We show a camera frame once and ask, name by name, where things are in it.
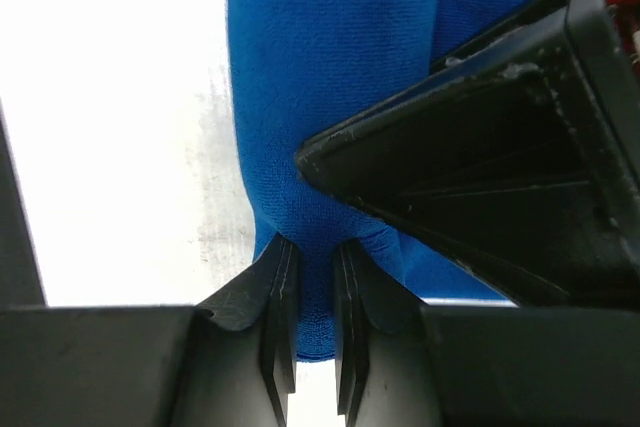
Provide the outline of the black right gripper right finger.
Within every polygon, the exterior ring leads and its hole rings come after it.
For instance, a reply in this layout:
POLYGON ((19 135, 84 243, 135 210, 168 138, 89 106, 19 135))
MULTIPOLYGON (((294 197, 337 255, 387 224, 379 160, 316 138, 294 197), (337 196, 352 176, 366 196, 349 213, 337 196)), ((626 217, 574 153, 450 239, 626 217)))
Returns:
POLYGON ((333 256, 338 411, 350 426, 635 426, 639 317, 431 306, 359 242, 333 256))

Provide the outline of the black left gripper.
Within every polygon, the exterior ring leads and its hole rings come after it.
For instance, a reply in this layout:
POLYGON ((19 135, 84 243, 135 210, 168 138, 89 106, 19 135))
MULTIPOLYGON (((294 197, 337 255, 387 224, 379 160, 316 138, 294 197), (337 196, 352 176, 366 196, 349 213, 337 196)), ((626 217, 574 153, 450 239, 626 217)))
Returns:
POLYGON ((522 305, 639 303, 639 0, 530 0, 305 141, 319 191, 522 305))

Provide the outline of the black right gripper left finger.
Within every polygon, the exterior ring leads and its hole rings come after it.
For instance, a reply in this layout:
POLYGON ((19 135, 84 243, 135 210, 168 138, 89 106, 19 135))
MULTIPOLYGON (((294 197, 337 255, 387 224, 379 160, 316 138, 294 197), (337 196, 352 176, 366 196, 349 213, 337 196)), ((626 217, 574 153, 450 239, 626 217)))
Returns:
POLYGON ((1 314, 5 426, 282 426, 295 389, 296 246, 196 306, 1 314))

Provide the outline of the blue microfibre towel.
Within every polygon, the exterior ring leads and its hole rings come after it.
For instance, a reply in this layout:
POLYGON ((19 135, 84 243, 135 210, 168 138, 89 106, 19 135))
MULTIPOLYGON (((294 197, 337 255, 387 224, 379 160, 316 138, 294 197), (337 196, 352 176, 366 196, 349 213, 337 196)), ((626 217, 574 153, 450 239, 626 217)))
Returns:
POLYGON ((303 257, 297 355, 334 355, 334 249, 356 238, 425 298, 495 300, 416 239, 303 182, 312 135, 424 79, 431 61, 525 0, 227 0, 234 123, 255 247, 276 234, 303 257))

